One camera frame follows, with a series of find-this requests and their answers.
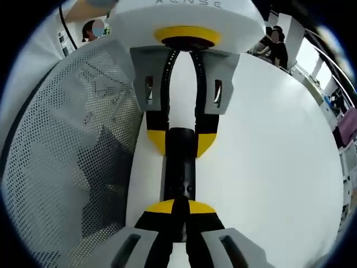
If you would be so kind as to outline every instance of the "perforated mesh panel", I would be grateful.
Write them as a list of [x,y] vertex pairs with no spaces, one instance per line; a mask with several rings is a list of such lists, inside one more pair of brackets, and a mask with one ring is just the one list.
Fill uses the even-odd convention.
[[106,36],[61,61],[13,137],[1,189],[42,267],[78,267],[125,225],[142,113],[120,53]]

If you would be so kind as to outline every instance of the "window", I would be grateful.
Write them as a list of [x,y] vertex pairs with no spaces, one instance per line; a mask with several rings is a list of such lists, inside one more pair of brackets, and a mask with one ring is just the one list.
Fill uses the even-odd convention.
[[313,72],[318,59],[319,53],[315,50],[312,44],[304,38],[296,56],[298,65],[310,75]]
[[321,69],[316,75],[316,79],[320,81],[320,86],[322,90],[326,89],[326,86],[329,83],[331,77],[332,77],[332,73],[329,67],[327,67],[326,63],[322,63]]

